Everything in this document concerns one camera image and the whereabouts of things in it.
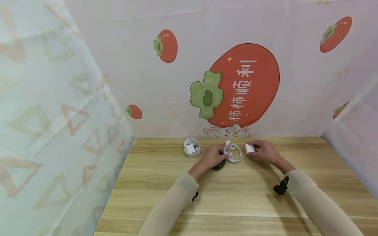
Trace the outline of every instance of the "triangle pattern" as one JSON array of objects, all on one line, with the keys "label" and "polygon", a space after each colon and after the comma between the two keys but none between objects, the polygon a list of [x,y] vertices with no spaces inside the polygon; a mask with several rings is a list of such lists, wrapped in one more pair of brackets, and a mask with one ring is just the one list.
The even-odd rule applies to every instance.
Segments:
[{"label": "triangle pattern", "polygon": [[22,43],[21,36],[17,31],[11,11],[5,7],[0,6],[0,20],[3,19],[7,32],[9,33],[14,49],[6,42],[0,42],[0,54],[13,60],[17,63],[26,63],[26,49]]},{"label": "triangle pattern", "polygon": [[112,143],[115,138],[118,136],[119,130],[114,128],[113,126],[108,126],[108,137],[109,137],[109,143]]},{"label": "triangle pattern", "polygon": [[123,165],[116,165],[114,167],[114,174],[116,176],[116,179],[118,179],[118,176],[119,176],[119,174],[120,174],[120,172],[122,170],[122,167],[123,167]]},{"label": "triangle pattern", "polygon": [[[88,175],[88,170],[93,170],[90,175]],[[88,184],[91,182],[93,179],[94,175],[98,171],[98,166],[97,165],[88,165],[83,167],[83,187],[87,188]]]},{"label": "triangle pattern", "polygon": [[47,228],[44,231],[37,234],[37,236],[58,236],[62,228],[57,226],[56,228]]},{"label": "triangle pattern", "polygon": [[110,112],[109,112],[109,115],[115,117],[116,119],[122,121],[122,116],[123,116],[123,113],[121,111],[121,109],[119,108],[119,105],[117,103],[115,103]]},{"label": "triangle pattern", "polygon": [[15,88],[16,86],[17,86],[16,82],[11,81],[10,79],[7,79],[3,76],[0,76],[0,95]]},{"label": "triangle pattern", "polygon": [[[12,198],[17,196],[17,194],[26,186],[26,184],[35,176],[35,174],[39,171],[39,168],[42,164],[15,158],[15,157],[2,157],[0,158],[0,182],[5,190],[5,193],[8,197]],[[32,173],[30,173],[26,179],[24,180],[23,184],[20,187],[16,187],[12,176],[10,175],[7,167],[11,168],[19,168],[19,169],[34,169]]]},{"label": "triangle pattern", "polygon": [[[92,87],[89,80],[89,74],[83,73],[79,76],[77,76],[73,80],[69,80],[68,83],[76,90],[78,90],[83,95],[91,95],[92,94]],[[87,83],[87,88],[80,85],[80,83]]]},{"label": "triangle pattern", "polygon": [[117,153],[123,155],[123,154],[125,154],[125,152],[126,152],[125,140],[122,139],[121,144],[119,145],[119,147],[118,147],[118,149],[117,149]]},{"label": "triangle pattern", "polygon": [[[25,128],[24,126],[25,123],[29,119],[33,118],[33,116],[37,116],[42,127],[42,132]],[[16,119],[12,120],[8,125],[11,130],[19,132],[25,136],[35,138],[35,139],[40,139],[43,137],[51,137],[53,135],[50,121],[47,118],[47,115],[42,109],[42,107],[39,105],[29,107],[26,111],[20,114]]]},{"label": "triangle pattern", "polygon": [[79,226],[76,226],[75,230],[72,232],[71,236],[80,236]]},{"label": "triangle pattern", "polygon": [[[64,192],[64,194],[66,196],[63,197],[63,198],[61,198],[61,199],[55,200],[55,201],[47,202],[47,200],[52,195],[52,193],[55,191],[55,189],[58,187],[58,185],[60,185],[62,187],[62,190],[63,190],[63,192]],[[44,192],[42,193],[42,195],[34,203],[33,209],[35,209],[35,210],[45,210],[45,209],[47,209],[49,207],[61,206],[61,205],[65,204],[65,203],[67,203],[70,200],[70,198],[71,198],[71,193],[70,193],[70,191],[68,190],[68,188],[66,186],[66,178],[64,177],[64,175],[62,173],[62,174],[56,176],[52,180],[52,182],[44,190]]]},{"label": "triangle pattern", "polygon": [[101,83],[102,96],[104,97],[104,100],[108,100],[109,96],[112,94],[112,92],[109,92],[108,94],[106,94],[106,88],[110,90],[109,85],[108,85],[110,81],[104,77],[101,77],[100,83]]},{"label": "triangle pattern", "polygon": [[[96,136],[96,141],[97,141],[97,146],[98,147],[88,146],[88,143],[93,138],[93,135]],[[95,154],[95,155],[98,155],[98,154],[100,154],[102,152],[102,143],[101,143],[100,132],[99,132],[98,128],[95,128],[92,131],[91,135],[89,135],[89,137],[87,138],[87,140],[82,145],[81,149],[84,149],[87,152]]]},{"label": "triangle pattern", "polygon": [[[50,51],[50,47],[48,45],[48,40],[47,40],[48,34],[50,36],[52,36],[54,39],[58,40],[65,48],[67,48],[67,51],[54,55]],[[41,42],[42,42],[43,52],[45,54],[45,57],[50,62],[58,62],[58,61],[66,60],[66,59],[71,58],[75,55],[75,52],[68,46],[68,44],[66,44],[66,42],[64,42],[61,38],[59,38],[59,36],[57,35],[57,33],[55,31],[42,33],[41,36],[40,36],[40,39],[41,39]]]},{"label": "triangle pattern", "polygon": [[96,187],[96,193],[106,193],[110,190],[109,176],[105,173]]},{"label": "triangle pattern", "polygon": [[[78,108],[76,108],[74,106],[67,106],[66,104],[60,104],[60,106],[61,106],[61,109],[62,109],[62,112],[63,112],[63,116],[64,116],[64,118],[67,121],[68,130],[70,131],[71,136],[76,135],[76,132],[80,129],[80,127],[84,124],[84,122],[89,118],[89,116],[91,114],[89,114],[86,111],[82,111],[82,110],[80,110],[80,109],[78,109]],[[71,117],[69,111],[75,112],[76,114],[83,115],[86,118],[83,119],[83,120],[81,120],[74,127],[73,124],[72,124],[72,120],[71,120],[72,117]]]},{"label": "triangle pattern", "polygon": [[67,9],[66,8],[66,5],[64,5],[63,2],[59,2],[59,3],[53,3],[53,4],[47,4],[45,5],[45,8],[51,12],[56,18],[58,18],[62,23],[63,25],[69,29],[74,35],[78,36],[80,40],[83,41],[83,37],[82,35],[80,34],[80,32],[76,29],[74,29],[72,27],[72,25],[70,25],[70,23],[68,23],[68,21],[66,21],[61,15],[59,15],[59,13],[56,12],[56,10],[54,8],[60,8],[60,9]]},{"label": "triangle pattern", "polygon": [[96,206],[92,209],[92,220],[95,226],[97,226],[98,222],[100,221],[100,219],[96,216],[96,213],[100,211],[104,211],[104,210],[105,210],[105,207],[102,207],[102,206]]}]

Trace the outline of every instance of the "wooden table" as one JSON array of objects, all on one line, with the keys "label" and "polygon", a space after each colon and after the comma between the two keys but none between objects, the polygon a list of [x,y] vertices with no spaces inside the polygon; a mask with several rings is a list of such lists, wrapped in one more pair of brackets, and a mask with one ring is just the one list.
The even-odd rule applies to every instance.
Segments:
[{"label": "wooden table", "polygon": [[[365,236],[378,235],[378,202],[320,137],[275,137],[278,152],[302,169],[361,229]],[[251,139],[233,139],[244,153]],[[200,139],[205,149],[223,139]],[[137,235],[145,218],[172,186],[199,158],[183,151],[184,139],[134,141],[106,205],[94,236]],[[301,206],[286,193],[278,196],[273,186],[283,175],[270,165],[243,157],[209,171],[198,183],[199,196],[178,218],[170,235],[320,235]]]}]

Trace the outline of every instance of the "cartoon bunny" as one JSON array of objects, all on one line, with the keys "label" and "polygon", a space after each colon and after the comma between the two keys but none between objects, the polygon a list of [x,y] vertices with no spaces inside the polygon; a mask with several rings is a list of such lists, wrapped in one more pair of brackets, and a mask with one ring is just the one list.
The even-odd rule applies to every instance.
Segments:
[{"label": "cartoon bunny", "polygon": [[218,134],[211,136],[212,138],[219,137],[249,137],[247,132],[249,131],[248,127],[240,127],[238,124],[233,124],[232,126],[226,128],[211,127],[203,129],[205,134],[215,133]]}]

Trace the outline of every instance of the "charging cable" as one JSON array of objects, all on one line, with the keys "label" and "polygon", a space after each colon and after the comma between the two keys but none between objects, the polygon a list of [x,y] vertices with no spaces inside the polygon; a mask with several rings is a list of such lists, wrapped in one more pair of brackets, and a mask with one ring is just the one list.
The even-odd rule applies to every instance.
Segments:
[{"label": "charging cable", "polygon": [[[234,150],[234,149],[237,149],[239,151],[239,159],[234,159],[234,157],[232,156],[232,150]],[[242,151],[240,150],[240,148],[236,144],[231,143],[230,140],[226,141],[226,147],[223,149],[223,153],[230,155],[227,158],[227,160],[231,163],[239,163],[242,160],[242,157],[243,157]]]},{"label": "charging cable", "polygon": [[184,142],[184,152],[188,157],[198,157],[201,154],[201,146],[195,138],[189,137]]}]

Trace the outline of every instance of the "beige sleeve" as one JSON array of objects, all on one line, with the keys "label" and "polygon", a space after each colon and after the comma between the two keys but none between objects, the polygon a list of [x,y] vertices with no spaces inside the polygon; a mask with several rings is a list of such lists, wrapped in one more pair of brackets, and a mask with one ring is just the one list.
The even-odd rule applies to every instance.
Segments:
[{"label": "beige sleeve", "polygon": [[152,209],[138,235],[167,236],[182,210],[192,202],[198,187],[191,175],[180,175]]},{"label": "beige sleeve", "polygon": [[289,171],[287,185],[322,236],[363,236],[357,226],[316,183],[300,170]]}]

